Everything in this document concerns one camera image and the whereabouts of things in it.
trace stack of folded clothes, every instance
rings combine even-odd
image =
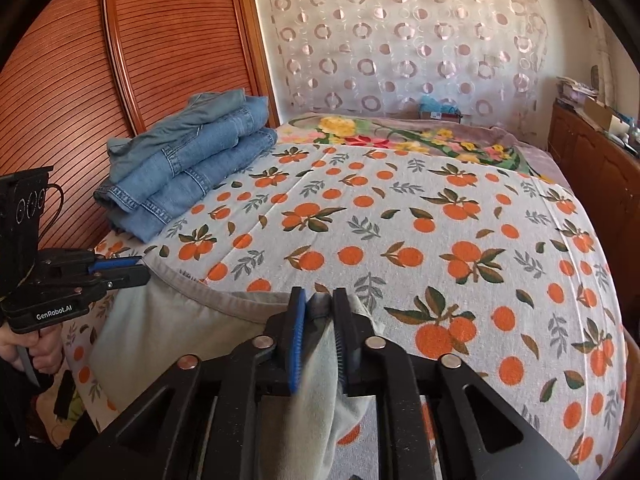
[[[266,97],[206,92],[133,139],[110,139],[110,174],[94,192],[115,228],[153,239],[276,142]]]

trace blue gripper pad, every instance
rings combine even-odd
[[[300,291],[298,302],[295,305],[296,320],[291,336],[291,346],[289,348],[289,390],[294,394],[300,384],[302,374],[302,336],[305,327],[306,292]]]

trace sheer curtain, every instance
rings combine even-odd
[[[429,95],[519,132],[536,108],[538,0],[257,1],[285,118],[415,118]]]

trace wooden panel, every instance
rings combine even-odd
[[[550,151],[561,154],[564,176],[584,205],[606,254],[625,322],[640,296],[635,264],[640,253],[640,163],[594,131],[580,117],[556,106]]]
[[[549,132],[549,153],[556,164],[560,165],[569,136],[569,125],[558,110],[559,108],[554,110],[551,131]]]
[[[631,200],[629,182],[620,168],[608,157],[603,157],[602,168],[590,190],[593,206],[587,209],[605,254],[613,257],[625,226],[626,210]]]
[[[253,55],[255,78],[258,83],[258,91],[260,95],[269,98],[269,126],[277,128],[280,126],[278,120],[278,110],[276,108],[276,99],[273,95],[271,87],[271,75],[269,74],[269,66],[267,64],[267,55],[262,42],[262,31],[260,30],[260,21],[258,20],[258,9],[255,6],[255,0],[240,0],[244,30],[246,31],[249,50]]]
[[[635,298],[640,295],[638,280],[638,254],[640,254],[640,203],[635,197],[634,205],[626,211],[626,223],[620,232],[620,243],[608,258],[609,268],[616,285],[616,293],[620,302],[623,318],[637,319],[638,313],[628,309]]]
[[[127,127],[111,78],[99,0],[52,0],[0,73],[0,174],[54,165],[62,216],[43,246],[89,247],[108,231],[92,192],[108,174],[105,142]],[[57,209],[50,191],[41,225]]]
[[[592,190],[604,163],[604,156],[599,146],[594,143],[593,136],[581,130],[574,132],[574,135],[573,156],[567,171],[572,176],[570,183],[572,189],[589,212],[598,206],[598,197],[592,193]]]
[[[127,118],[129,128],[135,135],[146,130],[142,120],[142,114],[133,95],[131,79],[127,70],[127,63],[122,51],[122,37],[116,11],[116,0],[100,0],[102,9],[102,26],[104,30],[104,42],[107,48],[111,73],[118,90],[120,103]]]
[[[203,91],[259,93],[239,0],[115,0],[122,52],[146,127]]]

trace metal screw head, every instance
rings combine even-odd
[[[273,345],[273,338],[268,335],[259,335],[254,337],[253,343],[256,348],[270,348]]]
[[[367,337],[364,341],[364,344],[369,348],[373,348],[374,350],[380,350],[386,346],[386,339],[380,337],[379,335],[373,335],[371,337]]]
[[[178,359],[178,368],[182,370],[193,370],[198,366],[198,358],[195,355],[187,354]]]
[[[440,358],[440,362],[447,368],[458,368],[462,364],[462,359],[454,354],[444,354]]]

